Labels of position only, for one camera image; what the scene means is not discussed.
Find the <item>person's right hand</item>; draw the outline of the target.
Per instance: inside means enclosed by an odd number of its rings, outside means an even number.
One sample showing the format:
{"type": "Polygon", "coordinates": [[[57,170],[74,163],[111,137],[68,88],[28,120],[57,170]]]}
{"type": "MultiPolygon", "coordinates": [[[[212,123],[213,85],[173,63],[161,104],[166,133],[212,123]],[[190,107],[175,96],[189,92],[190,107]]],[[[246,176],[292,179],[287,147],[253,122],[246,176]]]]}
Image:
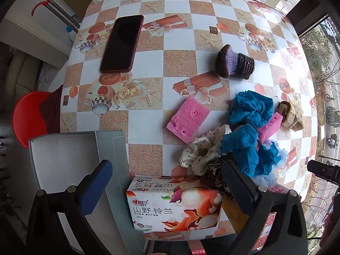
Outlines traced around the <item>person's right hand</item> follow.
{"type": "Polygon", "coordinates": [[[325,221],[323,235],[319,243],[320,247],[322,247],[325,244],[325,242],[327,241],[327,238],[331,234],[335,224],[337,223],[339,219],[339,211],[340,211],[339,203],[340,203],[340,195],[337,194],[333,197],[333,210],[331,211],[331,213],[328,214],[328,217],[326,218],[326,221],[325,221]]]}

